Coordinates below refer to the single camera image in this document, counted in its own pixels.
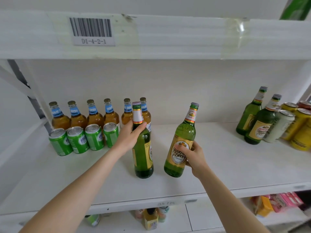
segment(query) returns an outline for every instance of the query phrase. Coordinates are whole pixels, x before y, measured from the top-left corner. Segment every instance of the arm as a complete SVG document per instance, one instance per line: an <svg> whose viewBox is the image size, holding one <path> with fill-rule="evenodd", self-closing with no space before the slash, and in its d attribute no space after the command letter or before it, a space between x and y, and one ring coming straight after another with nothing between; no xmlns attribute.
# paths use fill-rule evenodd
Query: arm
<svg viewBox="0 0 311 233"><path fill-rule="evenodd" d="M115 145L48 202L20 233L75 232L113 166L120 157L134 147L146 123L141 124L133 132L132 127L133 123L128 122L122 128Z"/></svg>
<svg viewBox="0 0 311 233"><path fill-rule="evenodd" d="M207 165L202 148L193 142L191 151L182 145L175 146L187 157L187 165L202 183L227 233L268 233L254 214L231 193Z"/></svg>

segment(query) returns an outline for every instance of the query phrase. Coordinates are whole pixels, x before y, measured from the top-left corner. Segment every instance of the green bottle bottom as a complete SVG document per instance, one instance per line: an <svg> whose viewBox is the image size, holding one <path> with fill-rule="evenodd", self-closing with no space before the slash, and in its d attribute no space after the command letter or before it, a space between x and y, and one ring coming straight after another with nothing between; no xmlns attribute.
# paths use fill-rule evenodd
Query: green bottle bottom
<svg viewBox="0 0 311 233"><path fill-rule="evenodd" d="M240 128L238 128L238 127L237 127L235 130L236 130L237 133L239 133L239 134L242 135L242 136L244 136L244 135L246 134L246 131L245 131L245 130L240 129Z"/></svg>
<svg viewBox="0 0 311 233"><path fill-rule="evenodd" d="M250 139L250 138L248 138L248 137L244 137L244 140L248 143L248 144L251 144L251 145L258 145L260 142L261 142L261 140L259 140L259 141L254 141L254 140L252 140L252 139Z"/></svg>
<svg viewBox="0 0 311 233"><path fill-rule="evenodd" d="M141 179L146 179L153 174L153 165L151 166L151 168L149 168L145 171L138 171L135 169L135 174L136 174L136 176L138 176Z"/></svg>
<svg viewBox="0 0 311 233"><path fill-rule="evenodd" d="M180 177L183 174L184 168L176 167L168 161L165 161L164 171L172 177Z"/></svg>

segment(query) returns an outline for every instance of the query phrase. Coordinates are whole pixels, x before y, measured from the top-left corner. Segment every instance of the yellow can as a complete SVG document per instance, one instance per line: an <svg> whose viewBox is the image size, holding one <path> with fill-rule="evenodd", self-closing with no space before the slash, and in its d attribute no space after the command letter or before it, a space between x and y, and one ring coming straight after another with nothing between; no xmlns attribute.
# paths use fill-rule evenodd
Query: yellow can
<svg viewBox="0 0 311 233"><path fill-rule="evenodd" d="M290 142L297 150L307 151L311 147L311 119L302 126Z"/></svg>
<svg viewBox="0 0 311 233"><path fill-rule="evenodd" d="M295 120L282 135L282 138L286 141L290 141L307 119L311 118L311 111L302 108L298 108L294 114L296 115Z"/></svg>
<svg viewBox="0 0 311 233"><path fill-rule="evenodd" d="M292 102L285 102L281 105L281 109L294 113L298 109L298 105Z"/></svg>

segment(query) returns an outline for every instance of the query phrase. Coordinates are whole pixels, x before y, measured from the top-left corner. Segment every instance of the white can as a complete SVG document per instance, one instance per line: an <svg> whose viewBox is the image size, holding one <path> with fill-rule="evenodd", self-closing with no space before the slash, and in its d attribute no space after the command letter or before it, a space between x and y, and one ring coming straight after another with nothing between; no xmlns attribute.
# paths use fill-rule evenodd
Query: white can
<svg viewBox="0 0 311 233"><path fill-rule="evenodd" d="M263 140L269 143L277 141L295 120L295 115L287 110L280 110L275 114L274 122L267 131Z"/></svg>

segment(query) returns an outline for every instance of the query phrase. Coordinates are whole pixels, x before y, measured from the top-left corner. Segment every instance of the green beer bottle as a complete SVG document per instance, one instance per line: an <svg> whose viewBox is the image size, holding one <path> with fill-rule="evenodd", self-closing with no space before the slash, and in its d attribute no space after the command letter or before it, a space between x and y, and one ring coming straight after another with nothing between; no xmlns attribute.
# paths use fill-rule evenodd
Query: green beer bottle
<svg viewBox="0 0 311 233"><path fill-rule="evenodd" d="M266 107L257 113L250 130L244 136L247 143L252 145L260 143L275 119L274 110L281 97L279 94L274 94Z"/></svg>
<svg viewBox="0 0 311 233"><path fill-rule="evenodd" d="M133 131L144 122L142 105L140 101L133 105ZM145 128L138 136L137 142L132 149L135 174L139 178L148 178L153 174L153 161L150 132Z"/></svg>
<svg viewBox="0 0 311 233"><path fill-rule="evenodd" d="M265 96L265 93L267 92L267 87L261 86L259 88L259 92L255 96L254 100L249 103L242 114L242 118L236 127L236 132L245 135L246 132L249 129L249 126L252 124L252 121L254 120L255 115L262 109L261 103Z"/></svg>
<svg viewBox="0 0 311 233"><path fill-rule="evenodd" d="M183 174L187 161L185 154L175 149L174 145L179 144L191 149L196 134L194 122L198 108L199 104L192 102L185 120L176 129L164 164L164 171L172 177L180 177Z"/></svg>

